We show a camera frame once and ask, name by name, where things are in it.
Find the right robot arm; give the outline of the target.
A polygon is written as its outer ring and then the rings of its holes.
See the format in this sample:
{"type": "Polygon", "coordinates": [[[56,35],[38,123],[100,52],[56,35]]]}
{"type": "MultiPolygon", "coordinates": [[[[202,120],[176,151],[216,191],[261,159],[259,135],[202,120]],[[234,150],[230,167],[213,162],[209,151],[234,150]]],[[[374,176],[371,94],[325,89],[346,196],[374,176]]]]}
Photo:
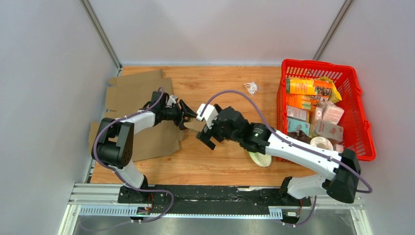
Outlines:
{"type": "Polygon", "coordinates": [[[215,148],[212,138],[234,141],[249,152],[281,157],[315,172],[302,178],[286,177],[279,191],[282,203],[291,205],[304,197],[325,194],[343,203],[354,202],[361,174],[354,151],[339,153],[312,146],[265,124],[249,122],[232,107],[201,104],[196,119],[206,122],[197,139],[210,149],[215,148]]]}

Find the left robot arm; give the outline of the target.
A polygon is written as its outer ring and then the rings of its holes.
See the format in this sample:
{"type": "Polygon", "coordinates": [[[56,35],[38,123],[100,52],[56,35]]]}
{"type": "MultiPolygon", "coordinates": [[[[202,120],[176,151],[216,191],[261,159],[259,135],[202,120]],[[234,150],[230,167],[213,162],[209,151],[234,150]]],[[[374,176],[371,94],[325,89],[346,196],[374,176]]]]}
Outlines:
{"type": "Polygon", "coordinates": [[[184,130],[184,124],[196,116],[183,100],[159,88],[152,92],[151,100],[136,113],[101,120],[92,142],[92,158],[119,177],[124,184],[120,193],[130,194],[136,202],[144,203],[151,198],[152,191],[148,188],[147,178],[132,161],[134,135],[165,120],[184,130]]]}

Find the brown cardboard box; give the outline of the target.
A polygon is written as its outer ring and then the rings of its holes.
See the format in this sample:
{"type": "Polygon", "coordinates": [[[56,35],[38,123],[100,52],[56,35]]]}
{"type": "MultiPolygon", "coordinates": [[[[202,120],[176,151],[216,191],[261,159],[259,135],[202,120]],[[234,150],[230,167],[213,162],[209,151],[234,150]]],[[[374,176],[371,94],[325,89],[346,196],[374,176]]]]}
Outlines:
{"type": "Polygon", "coordinates": [[[198,121],[196,118],[189,118],[187,122],[184,123],[184,126],[187,129],[201,132],[206,124],[206,121],[198,121]]]}

